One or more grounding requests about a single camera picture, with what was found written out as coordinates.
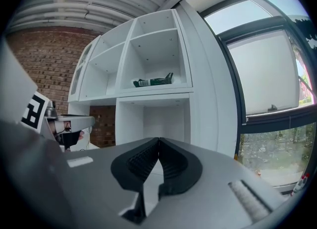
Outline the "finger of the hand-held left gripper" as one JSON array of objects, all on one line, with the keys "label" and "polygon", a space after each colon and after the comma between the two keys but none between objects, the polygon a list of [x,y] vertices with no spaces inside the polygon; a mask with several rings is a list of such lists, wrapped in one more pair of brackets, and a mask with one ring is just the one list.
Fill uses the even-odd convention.
[{"label": "finger of the hand-held left gripper", "polygon": [[93,116],[60,115],[57,119],[58,132],[80,132],[95,124]]}]

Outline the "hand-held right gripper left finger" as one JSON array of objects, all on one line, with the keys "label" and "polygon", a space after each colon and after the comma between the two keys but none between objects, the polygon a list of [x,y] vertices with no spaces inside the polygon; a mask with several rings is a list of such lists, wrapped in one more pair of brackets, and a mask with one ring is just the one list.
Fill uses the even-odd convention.
[{"label": "hand-held right gripper left finger", "polygon": [[132,208],[121,217],[141,223],[146,217],[144,182],[159,158],[159,138],[138,140],[138,146],[118,155],[111,164],[111,173],[124,190],[136,193]]}]

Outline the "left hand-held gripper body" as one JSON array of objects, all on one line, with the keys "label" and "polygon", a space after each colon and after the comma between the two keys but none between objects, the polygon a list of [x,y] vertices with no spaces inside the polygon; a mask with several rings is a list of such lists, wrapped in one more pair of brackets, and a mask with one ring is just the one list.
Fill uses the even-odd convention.
[{"label": "left hand-held gripper body", "polygon": [[54,140],[45,116],[50,100],[37,92],[37,85],[24,71],[6,42],[0,44],[0,147],[13,147],[22,131],[9,133],[9,127],[30,129]]}]

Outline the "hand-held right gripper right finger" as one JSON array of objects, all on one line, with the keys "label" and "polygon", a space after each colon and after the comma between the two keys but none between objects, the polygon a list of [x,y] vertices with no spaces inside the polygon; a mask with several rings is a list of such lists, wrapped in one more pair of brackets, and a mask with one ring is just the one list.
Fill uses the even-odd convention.
[{"label": "hand-held right gripper right finger", "polygon": [[203,166],[199,158],[188,151],[185,143],[159,139],[158,159],[163,170],[159,196],[174,196],[187,192],[200,179]]}]

